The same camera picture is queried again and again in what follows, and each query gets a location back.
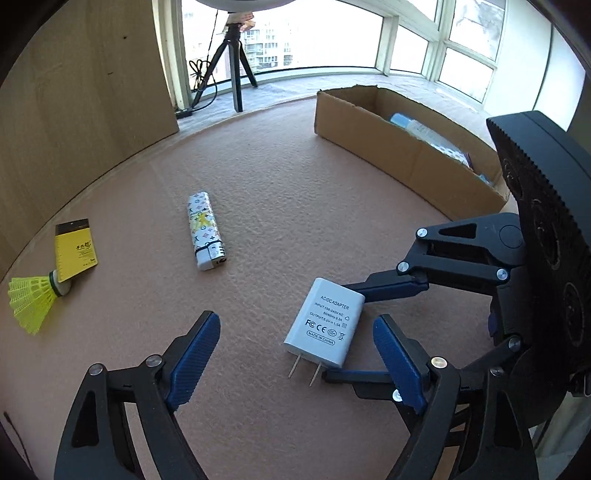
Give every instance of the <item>yellow shuttlecock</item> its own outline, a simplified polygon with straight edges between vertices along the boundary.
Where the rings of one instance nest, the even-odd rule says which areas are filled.
[[[57,271],[46,277],[13,278],[8,284],[14,317],[28,333],[35,335],[56,298],[70,291],[71,282],[57,281]]]

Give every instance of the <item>plug prong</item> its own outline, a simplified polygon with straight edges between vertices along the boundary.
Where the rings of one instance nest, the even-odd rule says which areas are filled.
[[[292,376],[292,375],[294,374],[294,372],[296,371],[297,362],[299,362],[299,361],[300,361],[300,358],[301,358],[301,353],[300,353],[300,354],[297,356],[297,358],[295,359],[294,366],[293,366],[293,367],[291,367],[291,372],[290,372],[290,374],[287,376],[287,378],[291,378],[291,376]]]
[[[318,372],[320,372],[321,367],[322,367],[322,364],[318,364],[318,368],[316,369],[316,372],[314,372],[314,376],[312,377],[312,381],[310,382],[310,386],[312,386],[312,383],[314,383],[314,380],[316,380],[316,377],[318,377]]]

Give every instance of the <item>white patterned lighter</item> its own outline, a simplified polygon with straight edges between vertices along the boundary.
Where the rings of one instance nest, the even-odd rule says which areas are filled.
[[[189,227],[195,248],[195,258],[199,270],[209,270],[224,263],[226,250],[223,247],[212,204],[207,192],[199,192],[189,197],[187,204]]]

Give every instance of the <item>tripod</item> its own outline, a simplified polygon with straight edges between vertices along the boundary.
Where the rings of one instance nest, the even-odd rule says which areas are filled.
[[[234,110],[242,112],[242,86],[240,85],[240,62],[248,75],[248,79],[251,81],[253,87],[258,87],[256,78],[252,72],[251,66],[248,64],[248,59],[242,48],[240,42],[240,23],[232,23],[228,25],[228,31],[223,39],[222,44],[217,48],[215,54],[212,57],[212,61],[205,72],[203,81],[197,88],[195,98],[191,103],[191,108],[194,108],[201,99],[207,83],[215,70],[217,63],[222,58],[223,51],[226,47],[230,48],[230,78],[232,80],[232,96],[234,97]]]

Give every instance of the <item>cardboard box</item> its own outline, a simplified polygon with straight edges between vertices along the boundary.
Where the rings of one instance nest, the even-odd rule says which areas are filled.
[[[390,123],[395,113],[418,120],[468,153],[474,171]],[[491,147],[442,114],[391,90],[356,85],[319,91],[314,131],[404,183],[451,220],[499,212],[508,199]]]

